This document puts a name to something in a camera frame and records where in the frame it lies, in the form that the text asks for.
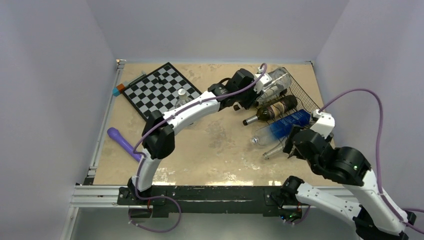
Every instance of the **beige table surface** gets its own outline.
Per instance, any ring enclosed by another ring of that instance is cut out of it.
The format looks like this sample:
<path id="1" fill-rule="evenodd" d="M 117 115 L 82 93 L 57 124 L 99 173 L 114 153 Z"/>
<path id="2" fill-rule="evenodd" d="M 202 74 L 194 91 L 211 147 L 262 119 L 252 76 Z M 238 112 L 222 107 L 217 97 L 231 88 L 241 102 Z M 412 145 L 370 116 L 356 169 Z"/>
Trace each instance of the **beige table surface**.
<path id="1" fill-rule="evenodd" d="M 142 71 L 150 73 L 163 63 L 127 63 L 121 82 L 130 82 Z M 173 64 L 201 92 L 219 80 L 232 77 L 240 68 L 255 73 L 260 64 Z M 310 64 L 269 64 L 268 72 L 284 66 L 307 94 L 321 107 L 323 101 L 314 70 Z M 162 160 L 154 176 L 156 185 L 280 185 L 290 175 L 315 186 L 335 183 L 314 175 L 304 160 L 285 153 L 264 160 L 262 154 L 272 146 L 256 147 L 250 143 L 255 130 L 266 125 L 256 122 L 243 126 L 242 120 L 255 109 L 234 111 L 232 107 L 208 115 L 183 129 L 175 138 L 174 152 Z M 145 121 L 127 99 L 116 97 L 109 127 L 120 131 L 134 145 L 142 136 Z M 107 134 L 94 178 L 95 185 L 125 185 L 135 174 L 138 163 Z"/>

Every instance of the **bottle cap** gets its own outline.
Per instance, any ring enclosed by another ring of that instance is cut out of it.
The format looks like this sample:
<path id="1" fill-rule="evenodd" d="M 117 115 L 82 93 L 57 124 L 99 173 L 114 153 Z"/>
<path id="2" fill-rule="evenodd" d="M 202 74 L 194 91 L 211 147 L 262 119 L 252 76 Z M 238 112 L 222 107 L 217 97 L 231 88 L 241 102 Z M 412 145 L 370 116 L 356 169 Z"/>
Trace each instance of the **bottle cap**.
<path id="1" fill-rule="evenodd" d="M 180 88 L 178 89 L 178 96 L 185 96 L 186 95 L 186 90 L 184 88 Z"/>

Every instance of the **purple handle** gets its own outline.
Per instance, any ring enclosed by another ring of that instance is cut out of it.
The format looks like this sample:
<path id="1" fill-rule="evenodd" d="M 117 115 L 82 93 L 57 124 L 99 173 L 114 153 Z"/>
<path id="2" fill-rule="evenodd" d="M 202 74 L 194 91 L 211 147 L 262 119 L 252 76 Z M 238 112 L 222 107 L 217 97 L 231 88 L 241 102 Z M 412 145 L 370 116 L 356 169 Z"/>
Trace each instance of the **purple handle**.
<path id="1" fill-rule="evenodd" d="M 137 162 L 140 162 L 142 156 L 140 154 L 133 153 L 134 147 L 131 146 L 127 140 L 121 135 L 118 129 L 111 127 L 107 130 L 107 135 L 115 142 L 117 142 L 131 157 L 133 157 Z"/>

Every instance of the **chessboard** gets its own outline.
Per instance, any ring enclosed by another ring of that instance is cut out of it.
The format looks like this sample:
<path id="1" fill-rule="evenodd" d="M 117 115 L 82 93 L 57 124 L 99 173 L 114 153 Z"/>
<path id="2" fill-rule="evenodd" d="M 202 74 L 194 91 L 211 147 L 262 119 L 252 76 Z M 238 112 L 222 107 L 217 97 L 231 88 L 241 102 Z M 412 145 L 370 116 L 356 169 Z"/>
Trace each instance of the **chessboard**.
<path id="1" fill-rule="evenodd" d="M 178 89 L 185 89 L 191 99 L 201 92 L 171 63 L 166 63 L 153 72 L 131 82 L 123 95 L 146 121 L 150 112 L 162 113 L 175 108 Z"/>

